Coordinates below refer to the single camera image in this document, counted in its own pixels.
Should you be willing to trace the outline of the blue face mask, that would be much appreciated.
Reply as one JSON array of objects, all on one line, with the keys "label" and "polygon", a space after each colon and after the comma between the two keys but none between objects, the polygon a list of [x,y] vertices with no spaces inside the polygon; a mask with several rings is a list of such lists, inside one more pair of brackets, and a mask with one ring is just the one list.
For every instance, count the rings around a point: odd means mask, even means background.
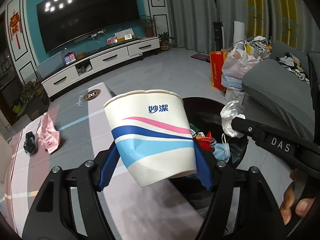
[{"label": "blue face mask", "polygon": [[223,133],[221,135],[221,143],[218,143],[215,139],[211,143],[211,147],[214,148],[213,155],[217,161],[228,162],[231,157],[231,151],[229,148],[229,144],[227,143],[226,136]]}]

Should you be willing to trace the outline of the white tissue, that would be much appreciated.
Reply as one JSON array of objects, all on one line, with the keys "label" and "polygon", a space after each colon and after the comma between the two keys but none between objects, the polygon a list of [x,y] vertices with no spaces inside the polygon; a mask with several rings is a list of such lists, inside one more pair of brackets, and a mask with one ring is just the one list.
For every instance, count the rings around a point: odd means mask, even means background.
[{"label": "white tissue", "polygon": [[241,138],[244,136],[242,133],[237,132],[232,128],[232,121],[234,118],[246,118],[244,114],[238,113],[238,103],[238,100],[230,101],[223,107],[220,112],[223,132],[225,133],[225,135],[231,138]]}]

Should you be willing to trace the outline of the white paper cup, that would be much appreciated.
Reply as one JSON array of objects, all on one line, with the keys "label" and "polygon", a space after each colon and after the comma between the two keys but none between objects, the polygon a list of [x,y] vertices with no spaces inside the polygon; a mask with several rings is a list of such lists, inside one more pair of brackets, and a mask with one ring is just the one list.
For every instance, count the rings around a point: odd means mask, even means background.
[{"label": "white paper cup", "polygon": [[135,90],[104,104],[121,160],[140,187],[196,172],[193,136],[182,98]]}]

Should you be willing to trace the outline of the pink plastic wrapper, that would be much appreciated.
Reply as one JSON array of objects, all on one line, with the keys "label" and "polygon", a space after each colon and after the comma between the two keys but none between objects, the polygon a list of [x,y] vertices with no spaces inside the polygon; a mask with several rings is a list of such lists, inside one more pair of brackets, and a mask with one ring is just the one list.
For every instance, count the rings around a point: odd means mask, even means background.
[{"label": "pink plastic wrapper", "polygon": [[48,113],[44,113],[41,117],[37,136],[38,145],[49,154],[52,154],[59,148],[60,132],[55,129],[54,123]]}]

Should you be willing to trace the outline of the black item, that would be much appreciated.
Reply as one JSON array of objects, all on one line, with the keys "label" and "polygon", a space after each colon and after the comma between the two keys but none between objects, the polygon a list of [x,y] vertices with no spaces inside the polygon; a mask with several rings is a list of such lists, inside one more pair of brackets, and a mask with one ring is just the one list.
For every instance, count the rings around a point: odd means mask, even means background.
[{"label": "black item", "polygon": [[25,134],[25,141],[23,144],[23,148],[26,154],[34,154],[37,151],[37,141],[35,139],[35,135],[32,132],[27,132]]}]

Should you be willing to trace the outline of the red yellow snack bag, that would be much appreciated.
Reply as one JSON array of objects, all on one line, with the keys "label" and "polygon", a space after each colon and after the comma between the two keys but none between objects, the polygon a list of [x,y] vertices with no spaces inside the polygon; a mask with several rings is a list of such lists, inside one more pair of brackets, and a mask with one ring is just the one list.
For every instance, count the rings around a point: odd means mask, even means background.
[{"label": "red yellow snack bag", "polygon": [[202,150],[212,153],[215,151],[216,140],[213,138],[211,131],[209,131],[206,135],[204,135],[202,132],[199,132],[196,135],[196,140]]}]

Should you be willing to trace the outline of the green snack bag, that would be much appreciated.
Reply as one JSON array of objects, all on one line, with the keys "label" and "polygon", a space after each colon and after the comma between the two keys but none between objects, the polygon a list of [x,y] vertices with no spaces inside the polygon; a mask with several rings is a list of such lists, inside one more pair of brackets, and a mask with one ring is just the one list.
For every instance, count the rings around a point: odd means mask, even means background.
[{"label": "green snack bag", "polygon": [[199,128],[197,128],[195,125],[193,125],[192,123],[189,124],[190,127],[190,131],[191,131],[191,135],[193,137],[205,137],[204,133],[200,131]]}]

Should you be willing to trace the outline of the black trash bin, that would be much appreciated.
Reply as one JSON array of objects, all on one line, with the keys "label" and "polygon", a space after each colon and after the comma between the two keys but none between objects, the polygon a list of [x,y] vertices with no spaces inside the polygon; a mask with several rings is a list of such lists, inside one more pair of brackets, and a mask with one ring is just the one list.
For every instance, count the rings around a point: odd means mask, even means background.
[{"label": "black trash bin", "polygon": [[[220,112],[224,104],[208,98],[188,97],[183,98],[184,109],[188,121],[205,135],[211,135],[218,143],[222,142],[223,129]],[[228,161],[233,167],[238,167],[243,160],[248,139],[244,135],[240,138],[226,137],[231,150]],[[196,175],[173,178],[169,180],[182,194],[189,204],[197,211],[206,209],[210,205],[213,193],[202,186]]]}]

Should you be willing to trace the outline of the grey sofa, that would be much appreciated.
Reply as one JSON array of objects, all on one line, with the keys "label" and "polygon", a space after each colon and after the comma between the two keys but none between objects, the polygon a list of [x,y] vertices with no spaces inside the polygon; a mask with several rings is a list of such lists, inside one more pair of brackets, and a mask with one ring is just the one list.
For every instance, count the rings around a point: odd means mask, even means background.
[{"label": "grey sofa", "polygon": [[310,85],[276,61],[285,53],[297,57],[308,74],[306,54],[284,42],[273,42],[271,57],[258,63],[242,78],[242,88],[248,96],[244,115],[249,120],[313,141],[315,114]]}]

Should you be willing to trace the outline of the plaid tablecloth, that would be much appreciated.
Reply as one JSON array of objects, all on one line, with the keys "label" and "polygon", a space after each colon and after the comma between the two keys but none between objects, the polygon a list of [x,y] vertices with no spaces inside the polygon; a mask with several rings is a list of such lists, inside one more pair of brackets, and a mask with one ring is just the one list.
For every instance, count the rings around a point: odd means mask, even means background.
[{"label": "plaid tablecloth", "polygon": [[[1,193],[1,214],[18,235],[53,167],[76,168],[110,147],[113,138],[103,106],[111,97],[106,85],[98,83],[56,100],[48,113],[61,142],[52,154],[42,147],[34,155],[24,151],[25,134],[37,131],[39,119],[13,137],[14,156]],[[98,196],[116,239],[194,239],[203,221],[170,181],[141,188],[121,161]]]}]

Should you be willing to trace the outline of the white pink plastic bag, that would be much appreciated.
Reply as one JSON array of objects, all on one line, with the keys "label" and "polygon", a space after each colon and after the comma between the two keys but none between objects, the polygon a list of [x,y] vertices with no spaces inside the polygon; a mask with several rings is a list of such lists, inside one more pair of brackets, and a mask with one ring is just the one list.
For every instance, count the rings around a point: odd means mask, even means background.
[{"label": "white pink plastic bag", "polygon": [[230,89],[242,90],[244,75],[259,62],[259,59],[247,53],[244,42],[236,43],[223,63],[221,85]]}]

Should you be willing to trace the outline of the red paper shopping bag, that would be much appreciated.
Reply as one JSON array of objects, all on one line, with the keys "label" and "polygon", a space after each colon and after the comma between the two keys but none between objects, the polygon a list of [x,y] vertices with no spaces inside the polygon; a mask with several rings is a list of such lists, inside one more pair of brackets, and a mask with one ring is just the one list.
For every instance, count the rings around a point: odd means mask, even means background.
[{"label": "red paper shopping bag", "polygon": [[228,50],[213,51],[209,54],[210,69],[211,69],[211,84],[212,87],[225,92],[226,88],[221,84],[222,67],[225,59],[227,58]]}]

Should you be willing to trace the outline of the large left potted plant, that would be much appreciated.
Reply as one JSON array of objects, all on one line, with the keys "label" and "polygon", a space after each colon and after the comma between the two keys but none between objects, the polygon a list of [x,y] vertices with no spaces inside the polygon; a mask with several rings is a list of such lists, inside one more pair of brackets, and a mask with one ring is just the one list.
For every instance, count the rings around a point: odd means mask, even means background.
[{"label": "large left potted plant", "polygon": [[22,102],[26,105],[25,114],[31,121],[48,111],[49,98],[42,83],[34,79],[28,81],[21,93]]}]

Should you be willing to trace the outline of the white cylinder air purifier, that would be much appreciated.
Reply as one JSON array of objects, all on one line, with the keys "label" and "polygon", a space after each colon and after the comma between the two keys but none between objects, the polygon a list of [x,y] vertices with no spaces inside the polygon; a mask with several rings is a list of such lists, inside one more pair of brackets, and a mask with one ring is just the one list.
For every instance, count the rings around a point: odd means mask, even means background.
[{"label": "white cylinder air purifier", "polygon": [[244,50],[245,49],[245,36],[246,25],[244,22],[234,21],[234,30],[233,30],[233,44],[237,45],[240,43],[237,48]]}]

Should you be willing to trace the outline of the upright vacuum cleaner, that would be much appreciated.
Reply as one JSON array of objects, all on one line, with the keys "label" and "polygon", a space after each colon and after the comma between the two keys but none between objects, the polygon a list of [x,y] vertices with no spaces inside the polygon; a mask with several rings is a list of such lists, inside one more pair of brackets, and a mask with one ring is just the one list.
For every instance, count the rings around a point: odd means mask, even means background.
[{"label": "upright vacuum cleaner", "polygon": [[215,4],[217,21],[213,22],[214,29],[214,41],[216,45],[216,51],[221,51],[224,45],[224,33],[223,33],[223,23],[220,21],[220,14],[217,5],[217,0],[213,0]]}]

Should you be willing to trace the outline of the white tv cabinet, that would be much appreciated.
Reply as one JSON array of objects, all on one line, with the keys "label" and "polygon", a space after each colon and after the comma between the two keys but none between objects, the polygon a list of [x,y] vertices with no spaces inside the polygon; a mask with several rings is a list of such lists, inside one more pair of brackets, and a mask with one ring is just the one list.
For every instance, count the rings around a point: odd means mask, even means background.
[{"label": "white tv cabinet", "polygon": [[117,64],[142,57],[148,51],[160,48],[159,38],[146,37],[119,44],[84,59],[76,61],[42,81],[47,95],[51,98],[58,92]]}]

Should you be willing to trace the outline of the yellow patterned curtain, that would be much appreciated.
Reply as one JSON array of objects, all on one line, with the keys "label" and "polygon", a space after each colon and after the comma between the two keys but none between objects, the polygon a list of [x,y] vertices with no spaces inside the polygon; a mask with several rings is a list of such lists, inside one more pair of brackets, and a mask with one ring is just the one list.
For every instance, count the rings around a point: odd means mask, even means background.
[{"label": "yellow patterned curtain", "polygon": [[297,48],[298,12],[296,0],[247,0],[247,36],[264,36]]}]

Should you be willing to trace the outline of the small potted plant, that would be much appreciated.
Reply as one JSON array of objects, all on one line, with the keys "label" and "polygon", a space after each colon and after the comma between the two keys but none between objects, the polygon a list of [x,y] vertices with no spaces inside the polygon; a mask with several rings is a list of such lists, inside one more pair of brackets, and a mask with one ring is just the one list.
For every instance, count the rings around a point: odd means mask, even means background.
[{"label": "small potted plant", "polygon": [[175,38],[169,35],[169,32],[163,32],[158,35],[160,50],[161,51],[168,51],[170,49],[170,40],[174,40]]}]

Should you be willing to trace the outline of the grey curtain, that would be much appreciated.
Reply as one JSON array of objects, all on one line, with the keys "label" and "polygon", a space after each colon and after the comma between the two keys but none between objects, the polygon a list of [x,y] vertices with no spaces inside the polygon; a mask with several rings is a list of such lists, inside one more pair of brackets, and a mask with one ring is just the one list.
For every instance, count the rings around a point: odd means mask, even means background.
[{"label": "grey curtain", "polygon": [[[178,47],[210,53],[216,50],[213,22],[217,21],[213,0],[167,0],[171,34]],[[296,0],[298,50],[319,50],[319,27],[303,0]],[[217,0],[223,23],[225,46],[233,43],[234,21],[244,22],[247,36],[247,0]]]}]

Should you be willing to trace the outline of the potted plant by tv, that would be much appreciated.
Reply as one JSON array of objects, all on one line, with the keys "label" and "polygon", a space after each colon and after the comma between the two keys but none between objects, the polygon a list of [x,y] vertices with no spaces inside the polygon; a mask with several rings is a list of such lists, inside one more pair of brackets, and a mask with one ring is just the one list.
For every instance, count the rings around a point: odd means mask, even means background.
[{"label": "potted plant by tv", "polygon": [[157,25],[156,23],[157,20],[154,17],[148,16],[148,15],[141,15],[139,21],[140,21],[140,25],[144,29],[144,33],[146,37],[156,36],[155,29]]}]

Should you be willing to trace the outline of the large black television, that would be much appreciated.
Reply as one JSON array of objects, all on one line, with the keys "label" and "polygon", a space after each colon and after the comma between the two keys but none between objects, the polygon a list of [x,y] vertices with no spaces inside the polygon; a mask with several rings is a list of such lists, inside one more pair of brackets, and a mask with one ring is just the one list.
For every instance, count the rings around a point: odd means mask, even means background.
[{"label": "large black television", "polygon": [[139,19],[136,0],[45,0],[37,5],[45,51],[80,36]]}]

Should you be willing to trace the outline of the left red knot decoration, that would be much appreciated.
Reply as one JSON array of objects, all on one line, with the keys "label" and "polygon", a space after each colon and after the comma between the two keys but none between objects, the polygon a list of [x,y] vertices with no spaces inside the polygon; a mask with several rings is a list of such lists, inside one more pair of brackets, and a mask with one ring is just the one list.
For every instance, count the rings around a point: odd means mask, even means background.
[{"label": "left red knot decoration", "polygon": [[15,40],[17,44],[18,50],[21,49],[21,41],[19,40],[19,35],[23,34],[22,31],[22,24],[21,24],[21,17],[19,12],[13,11],[13,14],[9,21],[9,33],[11,40]]}]

